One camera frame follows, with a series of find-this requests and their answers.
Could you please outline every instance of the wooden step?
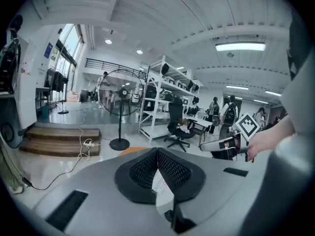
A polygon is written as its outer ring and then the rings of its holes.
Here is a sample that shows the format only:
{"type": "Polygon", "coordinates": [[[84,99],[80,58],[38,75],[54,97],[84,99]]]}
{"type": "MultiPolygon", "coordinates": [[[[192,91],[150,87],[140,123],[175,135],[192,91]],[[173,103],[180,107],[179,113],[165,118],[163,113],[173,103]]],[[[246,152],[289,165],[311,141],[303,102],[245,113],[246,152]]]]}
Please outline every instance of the wooden step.
{"type": "MultiPolygon", "coordinates": [[[[87,138],[100,139],[99,129],[82,129],[84,131],[81,141],[84,142],[87,138]]],[[[33,127],[26,132],[30,138],[42,140],[57,140],[57,141],[79,141],[82,131],[78,128],[42,128],[33,127]]]]}
{"type": "MultiPolygon", "coordinates": [[[[88,148],[83,145],[84,140],[82,140],[82,152],[87,154],[88,148]]],[[[93,139],[95,144],[100,144],[99,139],[93,139]]],[[[76,141],[56,141],[56,140],[42,140],[32,138],[24,139],[20,150],[40,155],[50,155],[50,156],[64,156],[64,157],[75,157],[80,153],[80,142],[79,139],[76,141]]],[[[100,152],[100,146],[94,146],[90,148],[90,156],[97,156],[100,152]]]]}

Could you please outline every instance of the white shelving unit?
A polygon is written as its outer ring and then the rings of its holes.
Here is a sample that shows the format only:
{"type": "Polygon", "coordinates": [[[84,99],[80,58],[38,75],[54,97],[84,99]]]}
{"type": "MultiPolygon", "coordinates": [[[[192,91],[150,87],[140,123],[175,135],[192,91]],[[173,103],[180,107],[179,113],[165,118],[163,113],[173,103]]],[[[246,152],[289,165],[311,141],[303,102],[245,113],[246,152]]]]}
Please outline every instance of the white shelving unit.
{"type": "MultiPolygon", "coordinates": [[[[168,83],[167,81],[163,80],[163,75],[161,73],[162,67],[165,63],[165,56],[163,56],[162,60],[159,60],[149,66],[148,72],[147,72],[147,82],[144,89],[144,96],[146,95],[146,90],[148,85],[152,85],[157,88],[157,95],[155,99],[151,98],[144,98],[141,106],[141,112],[140,112],[140,121],[139,121],[139,133],[142,133],[145,137],[149,139],[149,143],[151,143],[153,138],[162,137],[169,135],[169,131],[167,129],[167,124],[163,125],[156,125],[156,119],[166,119],[169,118],[168,112],[159,112],[158,111],[158,104],[164,103],[168,104],[169,101],[161,100],[159,99],[159,93],[161,89],[165,89],[168,91],[171,91],[173,94],[186,97],[195,96],[194,93],[190,91],[187,91],[183,88],[180,88],[176,85],[173,85],[171,83],[168,83]],[[152,77],[151,73],[154,73],[155,81],[154,82],[148,82],[150,78],[152,77]],[[154,110],[153,111],[144,111],[144,102],[145,101],[153,101],[155,102],[154,110]],[[152,117],[152,124],[151,126],[143,126],[143,122],[146,121],[148,118],[152,117]]],[[[173,67],[171,64],[167,63],[169,66],[169,70],[166,73],[167,77],[171,77],[172,79],[180,80],[183,84],[188,86],[190,82],[190,78],[188,78],[185,74],[183,74],[181,71],[177,70],[175,67],[173,67]]]]}

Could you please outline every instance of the ceiling light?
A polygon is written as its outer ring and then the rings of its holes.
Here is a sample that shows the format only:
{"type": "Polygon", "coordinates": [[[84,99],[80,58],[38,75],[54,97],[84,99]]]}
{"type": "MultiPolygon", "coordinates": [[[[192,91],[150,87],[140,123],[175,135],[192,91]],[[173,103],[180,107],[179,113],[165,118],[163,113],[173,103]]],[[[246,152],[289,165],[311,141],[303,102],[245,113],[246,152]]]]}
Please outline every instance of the ceiling light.
{"type": "Polygon", "coordinates": [[[235,99],[243,100],[243,98],[241,98],[241,97],[235,97],[235,99]]]}
{"type": "Polygon", "coordinates": [[[265,103],[265,104],[268,104],[268,102],[265,102],[265,101],[261,101],[261,100],[254,100],[255,102],[260,102],[260,103],[265,103]]]}
{"type": "Polygon", "coordinates": [[[251,50],[251,51],[265,51],[266,45],[264,43],[244,42],[244,43],[226,43],[216,45],[218,52],[233,51],[233,50],[251,50]]]}
{"type": "Polygon", "coordinates": [[[228,89],[244,89],[244,90],[248,90],[248,88],[244,88],[244,87],[237,87],[237,86],[226,86],[228,89]]]}
{"type": "Polygon", "coordinates": [[[276,95],[276,96],[281,96],[281,94],[276,93],[276,92],[265,91],[265,93],[273,94],[273,95],[276,95]]]}

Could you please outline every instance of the black metal railing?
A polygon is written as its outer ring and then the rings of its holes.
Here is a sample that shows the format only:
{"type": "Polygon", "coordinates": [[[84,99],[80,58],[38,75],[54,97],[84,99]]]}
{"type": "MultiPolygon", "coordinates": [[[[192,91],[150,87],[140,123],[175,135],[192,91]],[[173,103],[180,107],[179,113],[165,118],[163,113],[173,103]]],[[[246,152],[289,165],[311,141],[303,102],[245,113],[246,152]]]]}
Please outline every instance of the black metal railing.
{"type": "Polygon", "coordinates": [[[96,59],[87,59],[85,67],[106,70],[108,73],[110,73],[111,71],[117,70],[118,73],[126,74],[133,77],[138,77],[143,80],[146,78],[145,72],[138,71],[127,66],[118,65],[118,64],[96,60],[96,59]]]}

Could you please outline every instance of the office chair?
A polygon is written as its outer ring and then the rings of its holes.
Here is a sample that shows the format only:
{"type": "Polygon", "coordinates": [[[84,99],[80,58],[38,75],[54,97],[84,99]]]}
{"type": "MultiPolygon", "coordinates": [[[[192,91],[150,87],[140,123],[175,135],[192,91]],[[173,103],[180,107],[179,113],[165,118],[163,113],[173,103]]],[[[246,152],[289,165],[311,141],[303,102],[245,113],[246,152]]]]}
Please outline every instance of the office chair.
{"type": "Polygon", "coordinates": [[[172,147],[176,144],[178,144],[184,152],[186,152],[183,144],[188,145],[188,147],[190,147],[189,143],[183,142],[180,139],[189,139],[191,137],[193,137],[195,135],[194,132],[190,131],[190,133],[185,133],[184,131],[182,131],[181,129],[177,128],[177,125],[179,123],[179,120],[182,119],[183,117],[183,102],[181,99],[179,98],[174,98],[174,102],[169,103],[168,104],[168,110],[169,110],[169,115],[171,118],[171,121],[169,123],[169,125],[167,126],[168,131],[172,134],[176,136],[175,138],[165,138],[164,141],[166,140],[170,140],[173,141],[173,143],[169,146],[172,147]]]}

